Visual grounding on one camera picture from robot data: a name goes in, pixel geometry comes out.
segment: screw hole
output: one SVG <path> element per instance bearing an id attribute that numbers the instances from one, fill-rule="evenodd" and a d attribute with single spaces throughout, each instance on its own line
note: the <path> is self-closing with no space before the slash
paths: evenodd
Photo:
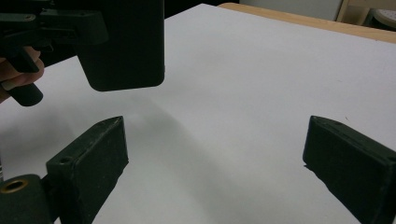
<path id="1" fill-rule="evenodd" d="M 14 180 L 8 184 L 6 184 L 4 187 L 1 188 L 2 193 L 13 193 L 16 192 L 20 189 L 23 189 L 26 187 L 28 184 L 27 180 L 24 179 L 19 179 L 19 180 Z"/>
<path id="2" fill-rule="evenodd" d="M 67 164 L 67 163 L 69 163 L 71 160 L 72 160 L 71 157 L 63 157 L 63 158 L 61 158 L 60 163 L 61 163 L 61 164 Z"/>

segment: finger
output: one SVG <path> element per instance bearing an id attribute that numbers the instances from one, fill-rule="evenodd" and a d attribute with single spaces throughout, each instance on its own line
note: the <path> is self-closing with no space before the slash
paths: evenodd
<path id="1" fill-rule="evenodd" d="M 34 62 L 37 62 L 38 57 L 40 56 L 40 51 L 34 50 L 31 47 L 26 47 L 25 50 L 32 58 L 32 60 Z M 9 61 L 3 60 L 0 63 L 0 81 L 14 78 L 20 74 L 21 73 L 15 70 L 15 68 L 11 65 Z"/>
<path id="2" fill-rule="evenodd" d="M 9 97 L 8 93 L 0 86 L 0 104 Z"/>
<path id="3" fill-rule="evenodd" d="M 37 81 L 44 74 L 44 63 L 40 59 L 38 59 L 35 64 L 40 69 L 38 72 L 24 73 L 24 74 L 21 74 L 20 76 L 11 78 L 1 84 L 3 86 L 3 88 L 6 91 L 10 91 L 10 90 L 14 89 L 15 87 L 24 86 L 24 85 L 31 84 L 31 83 L 34 83 L 35 81 Z"/>

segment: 3d-printed part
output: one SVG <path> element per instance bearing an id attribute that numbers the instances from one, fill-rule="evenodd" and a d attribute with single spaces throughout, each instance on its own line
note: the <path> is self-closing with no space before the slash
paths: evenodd
<path id="1" fill-rule="evenodd" d="M 392 223 L 396 152 L 340 122 L 313 116 L 303 160 L 361 223 Z"/>

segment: white paper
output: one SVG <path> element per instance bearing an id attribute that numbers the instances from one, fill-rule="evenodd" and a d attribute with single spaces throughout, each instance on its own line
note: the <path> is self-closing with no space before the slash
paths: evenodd
<path id="1" fill-rule="evenodd" d="M 393 44 L 200 5 L 165 21 L 159 87 L 96 92 L 73 58 L 36 83 L 39 105 L 1 104 L 5 179 L 43 176 L 68 143 L 122 115 L 130 164 L 94 223 L 359 223 L 304 168 L 308 121 L 335 119 L 395 149 L 395 55 Z"/>

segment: wooden table edge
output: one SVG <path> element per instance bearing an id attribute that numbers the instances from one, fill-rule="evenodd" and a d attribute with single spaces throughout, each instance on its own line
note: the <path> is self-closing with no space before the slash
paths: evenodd
<path id="1" fill-rule="evenodd" d="M 348 35 L 356 35 L 396 44 L 396 32 L 379 30 L 358 25 L 351 25 L 337 21 L 326 21 L 322 19 L 306 17 L 287 12 L 274 11 L 261 7 L 251 7 L 236 3 L 224 3 L 219 5 L 219 7 L 245 12 L 278 21 L 287 21 L 295 24 L 316 27 L 323 30 L 335 31 Z"/>

